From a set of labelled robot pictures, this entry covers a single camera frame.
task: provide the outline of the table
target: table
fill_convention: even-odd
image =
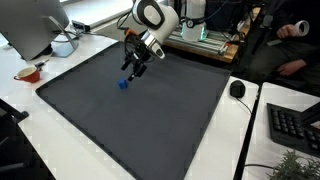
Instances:
[[[319,97],[278,85],[264,83],[255,117],[246,164],[263,164],[274,167],[279,163],[279,158],[281,158],[287,150],[292,150],[276,144],[270,139],[269,122],[267,119],[267,103],[287,107],[296,111],[303,111],[319,101]],[[303,157],[310,157],[301,152],[297,152],[297,154]],[[244,169],[242,179],[266,180],[268,179],[266,173],[272,174],[272,169],[250,166]]]
[[[52,78],[101,52],[115,40],[83,35],[79,47],[68,58],[40,57],[25,62],[7,46],[0,47],[0,98],[30,116],[18,125],[56,179],[115,179],[133,177],[81,131],[41,100],[35,90]],[[35,84],[13,80],[21,69],[50,61]],[[249,111],[229,95],[230,77],[211,123],[185,179],[232,179],[249,123]],[[247,91],[242,101],[252,109],[258,85],[243,81]]]

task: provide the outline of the hand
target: hand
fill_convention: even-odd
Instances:
[[[287,38],[289,36],[295,36],[294,25],[287,24],[287,25],[282,26],[282,28],[280,28],[277,31],[277,36],[280,39],[284,39],[284,38]]]
[[[307,63],[300,59],[281,65],[277,71],[282,76],[290,76],[306,65]]]

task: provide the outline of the black mat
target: black mat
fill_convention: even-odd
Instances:
[[[36,92],[135,178],[183,179],[230,73],[168,53],[120,90],[123,57],[117,43]]]

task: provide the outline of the green plant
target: green plant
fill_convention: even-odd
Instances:
[[[298,159],[305,159],[307,163],[298,162]],[[287,151],[281,163],[274,167],[273,174],[268,175],[270,180],[320,180],[320,161]]]

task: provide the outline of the mug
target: mug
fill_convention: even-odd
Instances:
[[[28,67],[18,72],[14,79],[35,83],[40,80],[40,72],[36,67]]]

